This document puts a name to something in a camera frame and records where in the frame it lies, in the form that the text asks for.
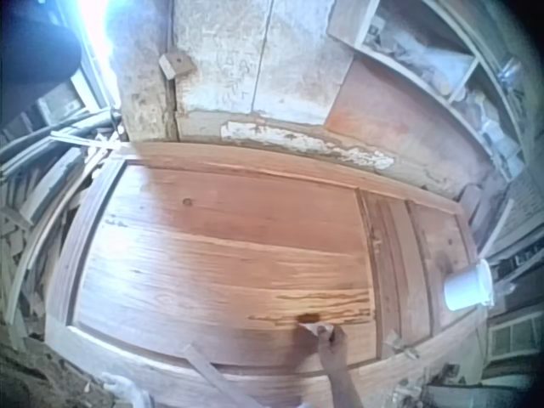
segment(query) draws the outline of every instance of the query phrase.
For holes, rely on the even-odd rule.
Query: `bright light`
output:
[[[113,50],[110,39],[105,33],[105,13],[110,1],[116,0],[77,0],[79,15],[87,33],[94,57],[98,62],[100,74],[108,88],[116,107],[121,105],[117,90],[117,77],[110,66]]]

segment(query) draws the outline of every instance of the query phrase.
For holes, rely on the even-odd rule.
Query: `raised panel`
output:
[[[191,341],[214,363],[284,366],[314,353],[298,330],[310,318],[346,327],[350,363],[376,357],[366,231],[351,189],[129,164],[82,276],[73,324],[146,352],[180,358]]]

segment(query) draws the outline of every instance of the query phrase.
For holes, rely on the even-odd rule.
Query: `hand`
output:
[[[109,372],[103,372],[100,378],[104,381],[104,389],[110,391],[121,400],[130,401],[133,408],[152,407],[150,395],[139,389],[134,382],[122,376],[114,376]]]
[[[319,344],[317,352],[327,376],[348,371],[348,336],[340,326],[334,326],[332,333],[325,327],[317,330]]]

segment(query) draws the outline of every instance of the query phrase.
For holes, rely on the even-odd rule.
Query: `lumber pile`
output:
[[[14,349],[24,350],[27,336],[43,336],[49,278],[90,176],[119,138],[120,119],[102,110],[0,149],[0,312]]]

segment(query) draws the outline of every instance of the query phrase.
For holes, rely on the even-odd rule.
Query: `shelving unit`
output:
[[[337,0],[327,31],[429,94],[461,123],[504,178],[511,181],[523,169],[524,152],[504,147],[523,145],[519,124],[496,79],[496,68],[490,66],[496,62],[483,58],[481,44],[471,40],[456,20],[461,17],[448,4],[436,0]],[[496,145],[485,127],[475,127],[465,117],[460,101],[475,88],[496,107],[500,126],[512,143],[503,140],[502,145]]]

